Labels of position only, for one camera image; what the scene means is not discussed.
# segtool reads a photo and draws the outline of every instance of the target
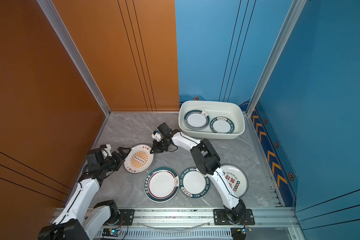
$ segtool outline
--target gray marble tile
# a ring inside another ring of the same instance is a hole
[[[118,147],[133,147],[138,144],[152,146],[151,134],[166,122],[172,129],[178,127],[178,114],[171,113],[112,113],[99,138],[101,144],[110,144],[112,150]],[[266,177],[253,147],[249,131],[234,140],[210,139],[220,156],[221,164],[233,164],[242,169],[248,179],[248,190],[242,197],[247,207],[273,206]],[[144,193],[143,183],[148,173],[159,166],[169,166],[177,174],[194,166],[191,154],[179,148],[174,152],[155,154],[152,166],[140,174],[130,174],[123,167],[112,173],[102,184],[91,202],[114,199],[118,207],[222,207],[223,201],[215,186],[201,199],[191,199],[181,191],[169,201],[157,203]]]

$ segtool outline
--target black mounting plate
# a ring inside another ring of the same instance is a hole
[[[214,209],[213,217],[215,219],[215,225],[233,225],[227,218],[227,211],[225,209]],[[254,217],[251,209],[245,209],[245,215],[243,215],[245,225],[254,225]]]
[[[120,212],[120,218],[119,221],[117,221],[115,223],[115,225],[108,225],[107,223],[104,223],[104,225],[107,226],[119,226],[120,225],[120,220],[123,219],[123,226],[131,226],[134,216],[135,216],[135,210],[134,209],[118,209]]]

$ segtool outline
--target white ceramic plate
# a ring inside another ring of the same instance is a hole
[[[170,167],[157,167],[144,180],[144,191],[154,202],[165,202],[173,198],[179,188],[179,177]]]
[[[134,146],[124,161],[124,168],[130,173],[141,173],[152,165],[154,154],[149,153],[151,147],[140,144]]]
[[[226,117],[217,117],[210,123],[211,130],[216,133],[232,133],[235,130],[233,122]]]
[[[202,110],[191,110],[184,115],[184,123],[191,129],[201,130],[208,126],[209,116]]]
[[[222,165],[221,169],[235,194],[238,197],[243,196],[248,189],[248,181],[244,172],[240,168],[230,164]]]
[[[180,189],[190,198],[203,197],[208,193],[210,186],[209,177],[204,177],[197,167],[189,167],[180,175]]]

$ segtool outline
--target orange wall panel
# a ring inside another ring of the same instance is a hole
[[[112,111],[179,109],[174,0],[53,0]]]
[[[178,110],[175,1],[134,1],[134,4],[156,108]]]
[[[104,118],[37,1],[0,0],[0,239],[37,239]]]

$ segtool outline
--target plate with red inner ring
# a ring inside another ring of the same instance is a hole
[[[166,202],[173,198],[179,188],[179,177],[170,167],[157,167],[144,180],[144,191],[154,202]]]

